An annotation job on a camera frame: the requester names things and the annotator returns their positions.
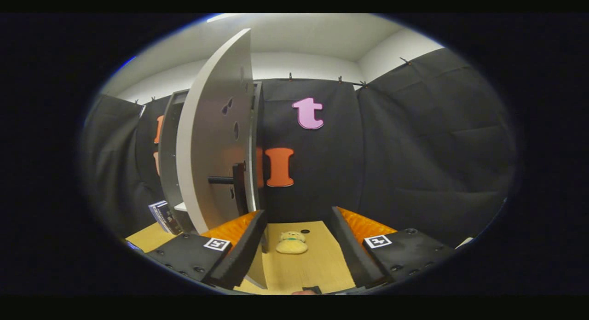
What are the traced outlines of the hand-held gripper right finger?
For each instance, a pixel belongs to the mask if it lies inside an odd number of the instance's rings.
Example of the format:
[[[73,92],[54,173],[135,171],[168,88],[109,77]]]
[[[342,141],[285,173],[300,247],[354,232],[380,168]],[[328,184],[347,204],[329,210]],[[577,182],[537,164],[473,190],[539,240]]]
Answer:
[[[339,243],[358,288],[400,284],[433,270],[455,253],[416,228],[395,230],[341,207],[329,211],[329,231]]]

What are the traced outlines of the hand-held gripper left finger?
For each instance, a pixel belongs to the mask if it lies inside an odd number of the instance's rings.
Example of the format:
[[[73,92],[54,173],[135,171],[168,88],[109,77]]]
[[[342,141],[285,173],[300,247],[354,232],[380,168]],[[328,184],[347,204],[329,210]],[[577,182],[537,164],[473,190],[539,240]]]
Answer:
[[[236,227],[237,241],[214,234],[179,234],[149,251],[151,261],[199,284],[233,289],[242,284],[267,226],[267,213],[258,210],[238,217],[222,228]]]

